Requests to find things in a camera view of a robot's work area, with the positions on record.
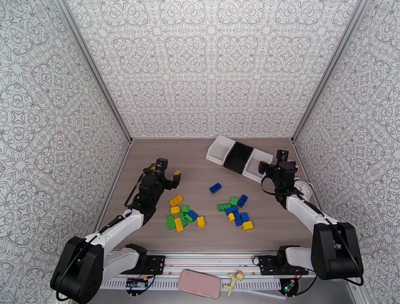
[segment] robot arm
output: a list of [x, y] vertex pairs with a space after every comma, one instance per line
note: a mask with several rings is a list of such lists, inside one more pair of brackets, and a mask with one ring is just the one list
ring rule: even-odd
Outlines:
[[263, 161], [258, 166], [275, 185], [276, 200], [294, 214], [312, 233], [311, 248], [285, 246], [285, 262], [312, 270], [322, 280], [362, 278], [363, 263], [355, 228], [347, 222], [339, 222], [324, 214], [303, 198], [295, 187], [296, 165], [288, 162], [288, 151], [278, 150], [276, 165]]
[[[143, 170], [125, 203], [127, 209], [123, 214], [98, 232], [84, 238], [74, 236], [66, 243], [50, 281], [59, 301], [64, 300], [59, 298], [62, 293], [66, 299], [85, 304], [94, 297], [102, 282], [138, 265], [144, 267], [147, 251], [143, 247], [129, 244], [122, 250], [112, 250], [151, 219], [165, 189], [179, 185], [179, 171], [175, 172], [173, 180], [165, 178], [167, 165], [167, 159], [158, 158], [155, 164]], [[129, 204], [137, 186], [139, 192]]]

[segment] white patterned wallpaper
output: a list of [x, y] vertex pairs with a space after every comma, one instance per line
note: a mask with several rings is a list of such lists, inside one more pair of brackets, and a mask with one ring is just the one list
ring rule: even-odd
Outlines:
[[324, 210], [357, 230], [373, 303], [400, 303], [400, 1], [373, 1], [295, 143]]
[[0, 2], [0, 303], [54, 303], [128, 141], [49, 0]]
[[134, 138], [290, 137], [356, 0], [67, 0]]

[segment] yellow lego brick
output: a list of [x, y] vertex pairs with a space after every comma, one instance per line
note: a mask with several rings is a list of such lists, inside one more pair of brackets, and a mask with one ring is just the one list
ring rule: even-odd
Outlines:
[[206, 222], [204, 221], [204, 216], [199, 216], [199, 217], [197, 218], [197, 226], [198, 226], [199, 228], [203, 228], [203, 227], [206, 226]]
[[182, 225], [181, 219], [179, 217], [175, 218], [174, 222], [175, 222], [176, 232], [182, 232], [184, 230], [184, 226]]
[[184, 198], [182, 197], [182, 195], [178, 195], [178, 196], [175, 196], [173, 199], [171, 199], [169, 201], [169, 203], [170, 203], [171, 207], [175, 207], [175, 206], [179, 205], [180, 203], [182, 203], [183, 201], [184, 201]]
[[254, 227], [253, 227], [253, 223], [252, 223], [251, 220], [245, 221], [241, 226], [243, 227], [243, 230], [244, 230], [244, 231], [246, 231], [246, 230], [252, 230], [252, 229], [254, 228]]
[[235, 220], [234, 214], [233, 213], [229, 213], [228, 214], [228, 219], [229, 219], [230, 222], [233, 222]]
[[171, 214], [173, 216], [177, 216], [181, 212], [181, 208], [179, 206], [171, 207]]

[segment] pink phone case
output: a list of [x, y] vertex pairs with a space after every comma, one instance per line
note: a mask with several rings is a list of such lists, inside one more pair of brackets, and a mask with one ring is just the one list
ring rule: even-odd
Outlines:
[[213, 275], [185, 269], [180, 273], [178, 289], [196, 296], [218, 299], [221, 279]]

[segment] green lego brick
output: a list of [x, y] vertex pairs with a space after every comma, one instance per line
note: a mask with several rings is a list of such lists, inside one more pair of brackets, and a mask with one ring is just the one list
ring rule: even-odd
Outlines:
[[188, 225], [188, 221], [186, 220], [184, 213], [181, 212], [181, 213], [178, 214], [178, 216], [179, 216], [179, 218], [180, 218], [180, 220], [182, 222], [182, 226], [186, 227]]
[[187, 221], [188, 221], [189, 223], [193, 223], [193, 218], [192, 218], [190, 215], [185, 214], [185, 215], [184, 215], [184, 218], [187, 219]]
[[166, 217], [166, 224], [168, 225], [168, 230], [175, 229], [175, 221], [173, 215], [167, 215]]
[[189, 208], [188, 205], [182, 205], [182, 206], [180, 206], [180, 208], [182, 209], [182, 212], [183, 212], [184, 214], [188, 213], [189, 210], [190, 210], [190, 208]]
[[223, 203], [218, 205], [218, 212], [224, 212], [226, 209], [229, 209], [231, 206], [230, 203]]
[[236, 206], [236, 205], [238, 204], [238, 198], [235, 197], [235, 196], [232, 196], [232, 197], [230, 198], [230, 204], [231, 204], [232, 206]]

